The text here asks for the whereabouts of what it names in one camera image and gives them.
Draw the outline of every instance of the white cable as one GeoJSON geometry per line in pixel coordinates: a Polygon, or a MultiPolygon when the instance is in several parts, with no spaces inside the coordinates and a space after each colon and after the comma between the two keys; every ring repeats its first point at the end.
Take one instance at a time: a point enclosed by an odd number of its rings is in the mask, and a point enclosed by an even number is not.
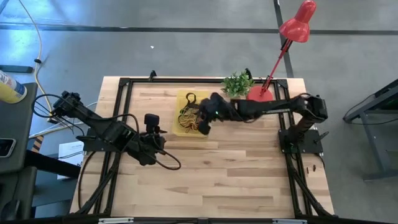
{"type": "MultiPolygon", "coordinates": [[[[29,16],[30,20],[32,21],[33,25],[35,26],[35,29],[36,29],[36,32],[37,32],[37,36],[39,37],[39,54],[37,56],[37,59],[39,59],[41,61],[41,58],[42,58],[42,37],[40,36],[39,29],[37,28],[37,24],[33,20],[32,16],[29,13],[29,11],[26,9],[24,3],[22,3],[21,0],[18,0],[18,1],[21,4],[21,6],[25,9],[26,14],[29,16]]],[[[44,89],[43,89],[42,85],[39,82],[39,78],[37,77],[38,73],[39,73],[39,63],[35,62],[35,71],[34,71],[35,81],[36,81],[37,86],[39,87],[40,91],[43,94],[45,94],[44,89]]],[[[45,98],[45,101],[47,103],[47,106],[49,107],[49,111],[52,111],[52,107],[51,107],[51,103],[50,103],[49,98],[47,96],[45,96],[44,98],[45,98]]]]}
{"type": "MultiPolygon", "coordinates": [[[[90,103],[89,105],[87,105],[87,107],[93,106],[93,105],[95,105],[95,104],[97,104],[97,102],[90,103]]],[[[44,129],[43,131],[37,132],[36,134],[31,134],[31,135],[29,136],[29,138],[36,138],[37,136],[41,136],[41,135],[45,135],[45,134],[50,134],[50,133],[55,132],[55,131],[59,131],[59,130],[65,129],[65,128],[72,127],[71,124],[68,124],[68,125],[66,125],[66,126],[54,128],[54,127],[58,126],[59,124],[60,124],[60,123],[55,124],[55,125],[53,125],[53,126],[51,126],[51,127],[49,127],[49,128],[44,129]]],[[[84,124],[84,123],[79,122],[79,123],[74,123],[74,124],[75,124],[75,125],[80,125],[80,124],[84,124]]]]}

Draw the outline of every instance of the wooden tabletop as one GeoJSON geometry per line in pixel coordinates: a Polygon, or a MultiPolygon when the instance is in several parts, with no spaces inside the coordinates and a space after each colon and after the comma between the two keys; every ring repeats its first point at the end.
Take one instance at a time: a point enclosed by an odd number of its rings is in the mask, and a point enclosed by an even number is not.
{"type": "MultiPolygon", "coordinates": [[[[113,114],[119,78],[104,77],[96,107],[102,117],[113,114]]],[[[288,78],[287,81],[291,97],[306,92],[303,79],[288,78]]],[[[123,154],[112,216],[294,217],[286,162],[279,149],[277,132],[280,126],[276,114],[263,116],[252,124],[213,122],[210,134],[204,139],[178,137],[171,132],[178,90],[221,93],[220,88],[221,84],[209,83],[134,84],[129,113],[137,116],[140,131],[145,130],[146,113],[160,116],[159,126],[168,131],[163,135],[167,140],[165,150],[181,161],[182,168],[171,171],[158,165],[142,167],[123,154]]],[[[295,114],[295,119],[298,121],[300,116],[295,114]]],[[[135,128],[130,118],[127,123],[135,128]]],[[[82,203],[98,185],[103,157],[104,153],[97,152],[87,165],[81,185],[82,203]]],[[[157,157],[168,166],[175,165],[168,157],[159,154],[157,157]]],[[[333,213],[321,160],[312,154],[304,154],[303,164],[309,189],[324,208],[333,213]]],[[[104,192],[103,207],[108,187],[104,192]]],[[[298,190],[298,197],[304,212],[301,190],[298,190]]],[[[77,188],[71,212],[76,210],[77,188]]]]}

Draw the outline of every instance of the concrete floor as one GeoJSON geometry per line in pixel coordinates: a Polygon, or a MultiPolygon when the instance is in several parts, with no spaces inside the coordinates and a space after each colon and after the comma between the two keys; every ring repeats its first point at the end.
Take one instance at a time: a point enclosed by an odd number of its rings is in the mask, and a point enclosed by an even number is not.
{"type": "MultiPolygon", "coordinates": [[[[212,27],[276,29],[272,0],[25,0],[40,24],[117,27],[212,27]]],[[[292,17],[301,1],[280,0],[283,18],[292,17]]],[[[398,30],[395,0],[317,0],[310,25],[318,30],[398,30]]],[[[0,25],[29,23],[17,0],[0,14],[0,25]]],[[[48,93],[77,91],[83,102],[97,100],[105,75],[228,76],[249,67],[266,76],[280,52],[278,34],[179,32],[42,31],[40,80],[48,93]]],[[[363,127],[345,124],[346,110],[397,78],[396,35],[312,35],[290,48],[294,77],[326,99],[329,119],[318,125],[330,131],[323,140],[326,175],[335,213],[344,218],[398,220],[398,177],[363,182],[376,172],[363,127]]],[[[0,30],[0,64],[34,65],[38,39],[32,30],[0,30]]],[[[32,74],[11,74],[22,83],[32,74]]],[[[279,65],[277,77],[286,77],[279,65]]],[[[397,123],[377,127],[396,130],[397,123]]],[[[50,126],[34,117],[31,133],[50,126]]],[[[74,141],[70,131],[45,137],[43,154],[74,141]]],[[[54,175],[44,181],[55,181],[54,175]]]]}

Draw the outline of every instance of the green plant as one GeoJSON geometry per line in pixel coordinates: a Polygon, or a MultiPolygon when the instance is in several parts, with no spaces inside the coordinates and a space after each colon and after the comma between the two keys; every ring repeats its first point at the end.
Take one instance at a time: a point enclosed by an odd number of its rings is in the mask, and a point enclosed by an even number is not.
{"type": "Polygon", "coordinates": [[[252,79],[245,71],[238,76],[236,72],[232,73],[231,77],[227,77],[223,81],[224,88],[221,90],[229,97],[235,98],[238,96],[246,96],[249,93],[250,87],[254,85],[252,79]]]}

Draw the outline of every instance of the yellow can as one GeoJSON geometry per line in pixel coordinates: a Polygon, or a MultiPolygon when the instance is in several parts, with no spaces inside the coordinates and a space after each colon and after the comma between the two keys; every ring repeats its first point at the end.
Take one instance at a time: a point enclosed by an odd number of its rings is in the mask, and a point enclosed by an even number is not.
{"type": "Polygon", "coordinates": [[[15,79],[0,70],[0,100],[6,103],[18,103],[25,98],[27,89],[15,79]]]}

